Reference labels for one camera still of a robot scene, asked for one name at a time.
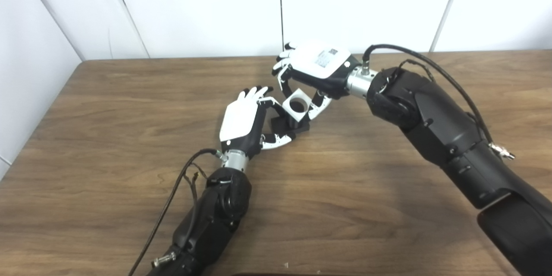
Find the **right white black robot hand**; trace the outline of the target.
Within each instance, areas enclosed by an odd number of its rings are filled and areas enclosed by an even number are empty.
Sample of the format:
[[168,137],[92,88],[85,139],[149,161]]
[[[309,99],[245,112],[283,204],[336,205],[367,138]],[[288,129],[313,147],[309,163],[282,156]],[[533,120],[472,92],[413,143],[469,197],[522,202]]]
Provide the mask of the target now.
[[307,110],[307,118],[315,119],[331,101],[350,95],[348,78],[360,64],[342,47],[317,40],[290,41],[276,58],[271,74],[286,98],[292,95],[290,79],[316,89]]

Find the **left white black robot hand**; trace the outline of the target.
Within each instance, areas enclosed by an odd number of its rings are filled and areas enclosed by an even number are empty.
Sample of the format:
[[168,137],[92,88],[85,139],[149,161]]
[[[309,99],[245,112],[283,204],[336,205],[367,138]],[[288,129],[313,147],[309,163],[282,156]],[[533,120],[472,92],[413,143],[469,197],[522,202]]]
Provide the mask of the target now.
[[262,150],[273,150],[296,139],[295,133],[263,133],[268,109],[272,108],[279,116],[287,112],[268,93],[273,87],[243,89],[237,99],[227,105],[219,132],[222,152],[238,150],[249,159]]

